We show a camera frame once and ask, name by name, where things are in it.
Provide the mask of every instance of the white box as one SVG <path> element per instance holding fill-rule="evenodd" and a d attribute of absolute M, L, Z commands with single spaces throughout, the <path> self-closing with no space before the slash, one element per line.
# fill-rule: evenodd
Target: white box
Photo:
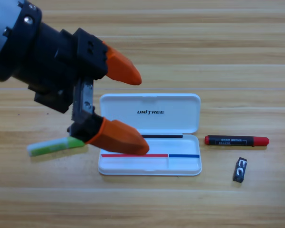
<path fill-rule="evenodd" d="M 196 94 L 106 94 L 101 115 L 119 120 L 146 135 L 146 156 L 100 151 L 104 175 L 195 176 L 202 171 L 199 140 L 200 97 Z"/>

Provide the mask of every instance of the silver metal part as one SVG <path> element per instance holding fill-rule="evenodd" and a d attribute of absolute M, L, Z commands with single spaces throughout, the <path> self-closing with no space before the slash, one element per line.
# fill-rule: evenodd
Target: silver metal part
<path fill-rule="evenodd" d="M 82 124 L 93 114 L 93 81 L 79 79 L 75 86 L 72 120 Z"/>
<path fill-rule="evenodd" d="M 20 14 L 18 2 L 24 3 L 24 0 L 0 0 L 0 52 L 7 40 L 4 30 L 6 27 L 13 29 Z"/>
<path fill-rule="evenodd" d="M 28 25 L 32 25 L 34 23 L 33 19 L 29 16 L 24 18 L 24 23 L 28 24 Z"/>
<path fill-rule="evenodd" d="M 33 4 L 29 4 L 28 7 L 30 7 L 32 10 L 36 11 L 37 10 L 37 7 L 34 6 Z"/>

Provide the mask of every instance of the red marker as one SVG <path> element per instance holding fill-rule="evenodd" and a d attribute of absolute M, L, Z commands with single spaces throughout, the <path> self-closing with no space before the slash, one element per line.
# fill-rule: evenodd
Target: red marker
<path fill-rule="evenodd" d="M 207 135 L 205 137 L 205 144 L 221 146 L 267 146 L 269 139 L 253 136 Z"/>

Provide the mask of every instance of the red stripe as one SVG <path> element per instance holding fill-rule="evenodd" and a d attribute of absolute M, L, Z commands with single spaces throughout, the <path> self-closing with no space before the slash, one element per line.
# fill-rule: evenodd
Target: red stripe
<path fill-rule="evenodd" d="M 168 157 L 166 153 L 153 153 L 146 155 L 132 155 L 132 154 L 101 154 L 102 157 Z"/>

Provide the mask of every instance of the small black object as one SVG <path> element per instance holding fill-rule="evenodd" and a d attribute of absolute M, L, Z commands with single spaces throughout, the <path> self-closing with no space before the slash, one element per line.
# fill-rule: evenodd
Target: small black object
<path fill-rule="evenodd" d="M 245 158 L 239 158 L 236 167 L 234 169 L 234 174 L 233 174 L 233 181 L 242 183 L 244 180 L 245 176 L 245 171 L 246 171 L 246 166 L 247 166 L 247 159 Z"/>

